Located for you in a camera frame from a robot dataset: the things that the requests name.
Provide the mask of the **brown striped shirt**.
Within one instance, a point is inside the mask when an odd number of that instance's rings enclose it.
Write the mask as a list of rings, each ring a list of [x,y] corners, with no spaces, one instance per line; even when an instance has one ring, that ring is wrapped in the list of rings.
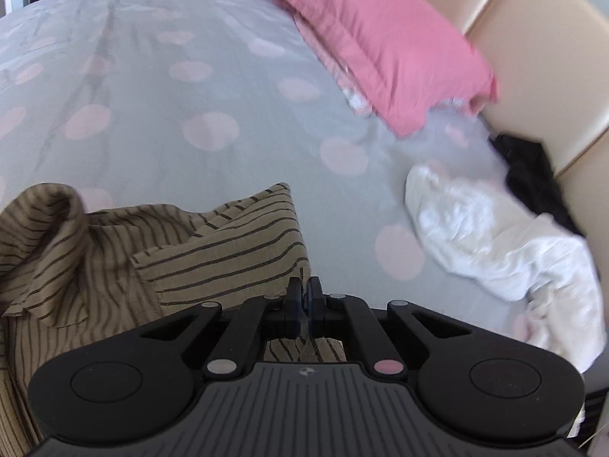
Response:
[[[179,423],[207,385],[145,327],[206,301],[225,310],[311,276],[290,189],[207,213],[144,204],[89,214],[74,188],[39,184],[1,215],[1,452],[48,435],[94,448]],[[337,363],[335,339],[267,342],[261,361]]]

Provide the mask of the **white crumpled garment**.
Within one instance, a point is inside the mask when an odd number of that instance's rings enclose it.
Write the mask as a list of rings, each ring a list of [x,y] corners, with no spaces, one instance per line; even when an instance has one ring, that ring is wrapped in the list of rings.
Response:
[[[405,205],[426,252],[501,300],[526,300],[526,342],[586,372],[605,349],[601,285],[585,239],[486,181],[415,165]]]

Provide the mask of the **black garment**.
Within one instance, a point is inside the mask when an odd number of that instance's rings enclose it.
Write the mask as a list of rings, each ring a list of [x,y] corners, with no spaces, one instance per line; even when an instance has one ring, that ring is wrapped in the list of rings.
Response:
[[[564,229],[584,236],[564,202],[542,142],[501,133],[489,137],[489,144],[507,163],[506,186],[517,199],[534,214],[553,216]]]

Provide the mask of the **grey pink-dotted bed sheet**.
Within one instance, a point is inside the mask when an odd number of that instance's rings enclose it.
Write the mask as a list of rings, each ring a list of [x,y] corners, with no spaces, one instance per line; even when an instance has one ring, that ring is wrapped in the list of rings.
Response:
[[[488,137],[448,107],[404,138],[354,112],[273,0],[43,0],[1,21],[3,201],[55,182],[89,211],[209,211],[285,183],[325,292],[525,339],[526,301],[447,272],[403,203],[418,164],[502,190]]]

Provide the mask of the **patterned pillow under pink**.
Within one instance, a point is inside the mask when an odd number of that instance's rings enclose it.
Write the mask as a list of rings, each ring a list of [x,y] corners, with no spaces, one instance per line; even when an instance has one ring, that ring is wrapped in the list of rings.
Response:
[[[353,112],[358,116],[371,116],[374,109],[368,101],[367,96],[363,94],[360,87],[356,84],[349,68],[335,59],[332,53],[328,51],[321,38],[317,35],[316,31],[302,16],[299,16],[298,13],[294,13],[293,21],[303,38],[303,41],[313,51],[325,69],[332,75]],[[476,97],[471,100],[451,97],[435,103],[434,108],[453,109],[462,115],[477,116],[485,105],[486,101],[481,97]]]

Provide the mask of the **beige padded headboard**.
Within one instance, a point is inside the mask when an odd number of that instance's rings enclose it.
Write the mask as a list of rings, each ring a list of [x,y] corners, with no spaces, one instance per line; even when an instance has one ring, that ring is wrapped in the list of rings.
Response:
[[[608,20],[586,0],[426,0],[500,82],[484,116],[543,141],[574,220],[608,276]]]

